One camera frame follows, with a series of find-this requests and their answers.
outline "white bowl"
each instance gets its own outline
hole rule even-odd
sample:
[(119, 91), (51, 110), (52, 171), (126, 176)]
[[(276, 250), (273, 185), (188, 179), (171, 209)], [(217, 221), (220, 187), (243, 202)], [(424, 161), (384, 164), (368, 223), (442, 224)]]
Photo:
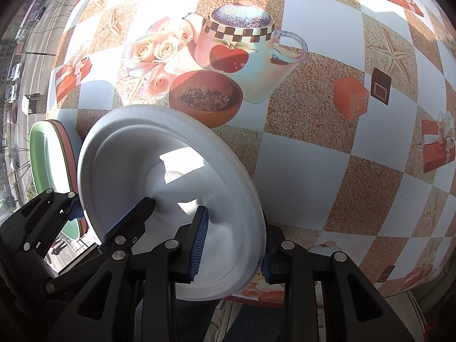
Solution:
[(209, 209), (201, 266), (183, 300), (228, 296), (245, 285), (264, 255), (266, 235), (258, 194), (231, 149), (203, 124), (153, 105), (118, 108), (88, 133), (78, 164), (81, 204), (97, 235), (145, 196), (156, 200), (146, 232), (133, 247), (146, 252)]

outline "checkered tablecloth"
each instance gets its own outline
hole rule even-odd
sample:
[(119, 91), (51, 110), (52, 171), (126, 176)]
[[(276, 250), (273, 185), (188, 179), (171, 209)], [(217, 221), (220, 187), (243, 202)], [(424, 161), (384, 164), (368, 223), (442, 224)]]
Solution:
[[(167, 106), (128, 75), (125, 46), (164, 17), (207, 16), (234, 1), (80, 0), (55, 71), (83, 45), (92, 67), (58, 102), (51, 76), (48, 118), (84, 138), (112, 109)], [(309, 49), (268, 100), (244, 101), (213, 129), (252, 176), (268, 220), (306, 248), (334, 241), (385, 296), (431, 280), (456, 246), (456, 161), (422, 172), (421, 121), (456, 115), (454, 29), (442, 9), (435, 0), (413, 0), (423, 16), (388, 0), (251, 1)], [(349, 121), (334, 106), (333, 81), (354, 76), (370, 89), (373, 68), (392, 78), (389, 103), (370, 97)]]

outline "orange cube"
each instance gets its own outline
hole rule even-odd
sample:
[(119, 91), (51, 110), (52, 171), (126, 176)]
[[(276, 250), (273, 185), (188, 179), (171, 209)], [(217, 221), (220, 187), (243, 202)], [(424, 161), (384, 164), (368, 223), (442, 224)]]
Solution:
[(353, 76), (334, 80), (334, 105), (353, 120), (368, 111), (369, 91)]

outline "brown bowl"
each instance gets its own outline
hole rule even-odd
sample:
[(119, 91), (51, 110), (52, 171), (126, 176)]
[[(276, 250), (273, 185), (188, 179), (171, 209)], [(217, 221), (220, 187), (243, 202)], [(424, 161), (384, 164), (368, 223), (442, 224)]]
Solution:
[[(179, 99), (179, 95), (194, 88), (211, 88), (230, 97), (227, 106), (218, 111), (204, 111), (191, 108)], [(170, 107), (195, 118), (209, 128), (221, 126), (231, 120), (242, 104), (242, 90), (231, 78), (209, 70), (195, 70), (177, 77), (170, 88)]]

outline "green plate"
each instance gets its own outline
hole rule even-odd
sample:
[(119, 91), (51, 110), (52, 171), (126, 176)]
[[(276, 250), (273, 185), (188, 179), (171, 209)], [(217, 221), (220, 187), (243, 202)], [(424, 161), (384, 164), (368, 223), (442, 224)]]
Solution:
[[(29, 137), (30, 165), (36, 192), (53, 188), (58, 193), (68, 193), (70, 179), (67, 162), (57, 131), (47, 121), (34, 123)], [(81, 232), (77, 220), (68, 221), (62, 233), (70, 239), (79, 239)]]

